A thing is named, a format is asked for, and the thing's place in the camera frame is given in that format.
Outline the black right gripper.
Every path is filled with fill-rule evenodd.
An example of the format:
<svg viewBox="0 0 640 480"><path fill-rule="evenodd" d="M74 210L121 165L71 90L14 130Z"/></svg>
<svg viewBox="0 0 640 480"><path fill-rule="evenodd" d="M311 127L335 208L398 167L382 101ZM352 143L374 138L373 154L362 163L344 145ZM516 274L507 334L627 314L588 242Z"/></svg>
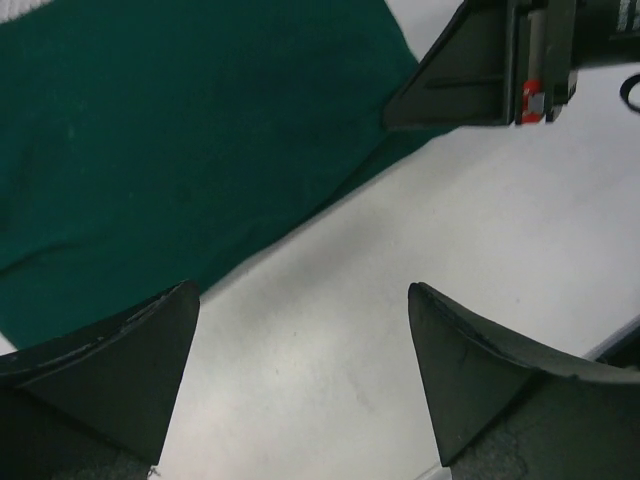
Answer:
<svg viewBox="0 0 640 480"><path fill-rule="evenodd" d="M639 61L637 1L465 1L393 95L390 129L553 122L580 70Z"/></svg>

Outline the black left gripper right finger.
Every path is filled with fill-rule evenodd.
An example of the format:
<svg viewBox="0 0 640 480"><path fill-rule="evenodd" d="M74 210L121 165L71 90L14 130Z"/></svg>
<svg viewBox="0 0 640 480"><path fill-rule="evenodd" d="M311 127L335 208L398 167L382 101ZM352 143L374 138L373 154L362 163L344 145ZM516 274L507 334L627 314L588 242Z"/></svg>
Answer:
<svg viewBox="0 0 640 480"><path fill-rule="evenodd" d="M440 463L455 479L635 479L639 326L593 355L558 351L424 283L411 336Z"/></svg>

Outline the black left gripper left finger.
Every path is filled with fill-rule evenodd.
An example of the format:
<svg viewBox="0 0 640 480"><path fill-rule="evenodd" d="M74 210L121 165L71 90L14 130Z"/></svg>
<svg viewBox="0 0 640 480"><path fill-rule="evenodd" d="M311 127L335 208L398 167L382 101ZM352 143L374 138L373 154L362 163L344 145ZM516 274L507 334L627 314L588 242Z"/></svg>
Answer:
<svg viewBox="0 0 640 480"><path fill-rule="evenodd" d="M182 282L121 313L1 357L4 479L147 479L194 338Z"/></svg>

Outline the green surgical drape cloth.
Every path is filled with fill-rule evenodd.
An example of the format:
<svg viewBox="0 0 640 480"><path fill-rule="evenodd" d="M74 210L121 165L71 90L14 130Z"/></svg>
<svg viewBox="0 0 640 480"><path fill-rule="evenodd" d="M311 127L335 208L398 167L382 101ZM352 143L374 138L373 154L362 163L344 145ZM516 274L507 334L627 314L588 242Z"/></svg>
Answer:
<svg viewBox="0 0 640 480"><path fill-rule="evenodd" d="M383 1L54 1L1 27L1 331L208 289L437 136Z"/></svg>

